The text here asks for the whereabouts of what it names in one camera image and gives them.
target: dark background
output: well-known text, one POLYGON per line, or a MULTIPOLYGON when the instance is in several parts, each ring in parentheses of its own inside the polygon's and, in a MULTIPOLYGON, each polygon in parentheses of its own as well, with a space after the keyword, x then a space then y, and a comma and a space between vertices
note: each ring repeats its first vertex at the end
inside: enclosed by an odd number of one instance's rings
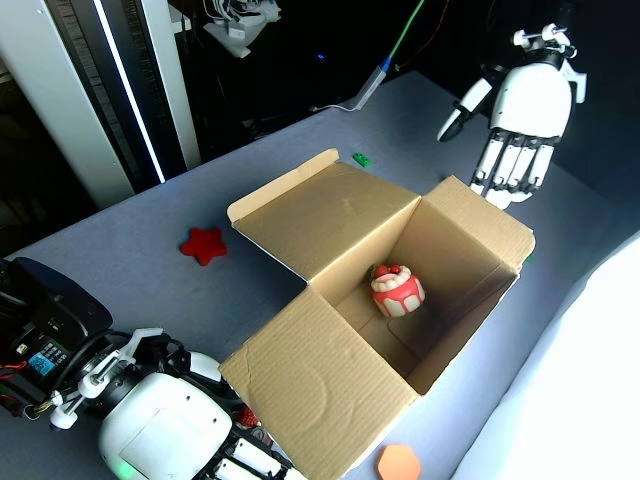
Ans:
MULTIPOLYGON (((355 95, 389 54, 415 7, 413 1, 280 0, 281 20, 265 28, 248 57, 237 59, 202 30, 208 19, 201 1, 171 3, 194 26, 176 39, 204 161, 311 115, 313 106, 355 95)), ((638 8, 632 0, 574 3, 570 37, 578 56, 572 65, 589 74, 587 102, 575 106, 554 161, 637 218, 640 162, 633 138, 640 67, 631 37, 638 8)), ((431 36, 446 4, 425 2, 396 63, 431 36)), ((560 5, 557 0, 449 0, 434 41, 388 79, 417 69, 461 96, 481 76, 482 63, 517 62, 511 34, 555 20, 560 5)), ((444 121, 448 113, 433 115, 444 121)), ((435 133, 424 132, 434 138, 435 133)), ((470 174, 473 168, 469 165, 470 174)), ((2 255, 95 212, 13 82, 0 85, 0 199, 20 214, 17 225, 0 225, 2 255)))

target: blue label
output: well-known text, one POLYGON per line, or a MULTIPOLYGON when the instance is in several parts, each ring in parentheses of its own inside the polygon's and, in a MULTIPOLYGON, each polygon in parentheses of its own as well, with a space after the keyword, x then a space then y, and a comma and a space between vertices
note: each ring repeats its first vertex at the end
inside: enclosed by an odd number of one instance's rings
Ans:
POLYGON ((29 365, 43 377, 46 376, 56 365, 40 352, 29 359, 29 365))

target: green toy piece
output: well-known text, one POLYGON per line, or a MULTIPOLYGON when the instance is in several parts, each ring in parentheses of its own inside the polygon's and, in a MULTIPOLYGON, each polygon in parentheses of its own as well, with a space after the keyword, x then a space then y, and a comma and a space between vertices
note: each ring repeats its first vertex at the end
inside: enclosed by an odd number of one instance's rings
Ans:
POLYGON ((371 160, 363 153, 354 153, 353 159, 365 168, 371 165, 371 160))

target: gray table surface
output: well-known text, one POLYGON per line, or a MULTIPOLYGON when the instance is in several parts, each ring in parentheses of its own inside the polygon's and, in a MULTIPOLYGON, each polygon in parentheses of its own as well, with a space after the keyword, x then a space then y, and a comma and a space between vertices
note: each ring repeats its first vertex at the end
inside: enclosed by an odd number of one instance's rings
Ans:
MULTIPOLYGON (((115 328, 162 326, 191 350, 222 360, 304 288, 231 229, 227 206, 330 147, 350 163, 352 153, 365 153, 371 173, 416 192, 449 174, 466 181, 487 138, 486 120, 474 119, 453 142, 436 143, 453 100, 407 74, 380 88, 362 112, 318 113, 15 255, 74 279, 111 311, 115 328), (180 254, 192 226, 219 226, 229 255, 202 268, 180 254)), ((611 233, 620 219, 610 205, 555 165, 543 189, 509 212, 536 234, 533 261, 383 442, 411 445, 425 479, 453 474, 573 282, 620 240, 611 233)), ((46 420, 21 422, 0 412, 0 428, 0 478, 113 478, 98 455, 94 421, 53 433, 46 420)), ((376 478, 376 456, 347 478, 376 478)))

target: robotic hand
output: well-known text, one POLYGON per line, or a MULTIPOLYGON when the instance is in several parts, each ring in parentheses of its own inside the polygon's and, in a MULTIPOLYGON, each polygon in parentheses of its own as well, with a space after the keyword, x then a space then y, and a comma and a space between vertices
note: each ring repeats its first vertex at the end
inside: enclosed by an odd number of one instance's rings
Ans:
POLYGON ((304 480, 218 362, 161 328, 111 323, 60 273, 0 259, 0 406, 28 420, 53 408, 53 430, 101 418, 98 447, 121 480, 304 480))
POLYGON ((552 23, 541 33, 520 30, 513 35, 512 43, 526 52, 527 63, 509 71, 506 77, 499 67, 488 72, 454 104, 456 110, 438 133, 439 142, 456 136, 489 92, 499 86, 489 121, 489 141, 471 189, 503 210, 511 202, 528 199, 540 188, 571 113, 569 83, 576 85, 577 103, 584 102, 587 86, 587 75, 575 72, 569 64, 568 59, 574 58, 577 50, 566 29, 552 23))

